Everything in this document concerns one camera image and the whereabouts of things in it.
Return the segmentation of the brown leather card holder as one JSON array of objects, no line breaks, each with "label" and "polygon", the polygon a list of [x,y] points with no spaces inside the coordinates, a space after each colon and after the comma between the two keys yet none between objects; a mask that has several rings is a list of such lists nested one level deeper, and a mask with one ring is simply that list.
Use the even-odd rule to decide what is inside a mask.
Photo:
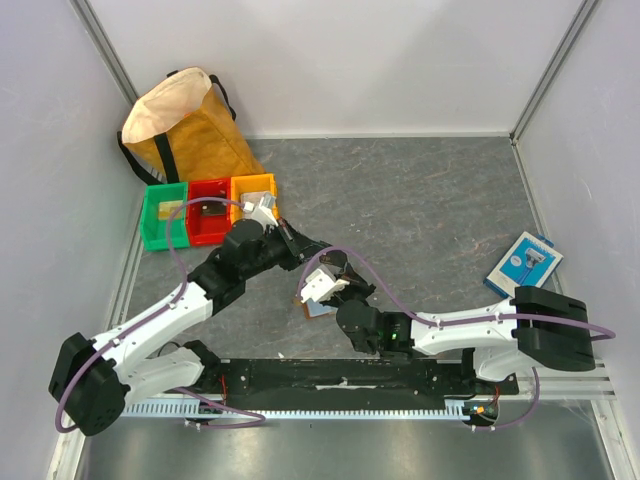
[{"label": "brown leather card holder", "polygon": [[325,316],[334,316],[337,312],[335,307],[325,306],[313,300],[308,300],[303,303],[298,297],[293,298],[293,303],[299,306],[304,314],[306,320],[313,320]]}]

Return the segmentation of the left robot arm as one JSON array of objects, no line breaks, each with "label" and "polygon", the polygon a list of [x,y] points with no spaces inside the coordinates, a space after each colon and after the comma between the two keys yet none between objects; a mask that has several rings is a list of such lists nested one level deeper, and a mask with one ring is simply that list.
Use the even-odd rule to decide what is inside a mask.
[{"label": "left robot arm", "polygon": [[153,352],[232,304],[249,279],[274,267],[292,271],[326,246],[284,219],[267,227],[235,222],[222,244],[155,305],[91,339],[75,333],[62,343],[48,387],[58,403],[56,429],[94,436],[147,397],[188,386],[215,389],[218,359],[203,344],[181,347],[167,359]]}]

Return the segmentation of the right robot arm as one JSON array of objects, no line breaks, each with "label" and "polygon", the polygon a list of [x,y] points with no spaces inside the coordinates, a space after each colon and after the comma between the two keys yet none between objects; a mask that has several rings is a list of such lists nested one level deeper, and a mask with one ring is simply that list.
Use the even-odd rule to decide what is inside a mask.
[{"label": "right robot arm", "polygon": [[355,272],[327,304],[355,351],[409,361],[463,350],[458,381],[467,392],[483,392],[519,370],[545,367],[587,372],[595,367],[585,303],[538,287],[524,286],[511,299],[441,314],[381,311],[370,305],[375,291]]}]

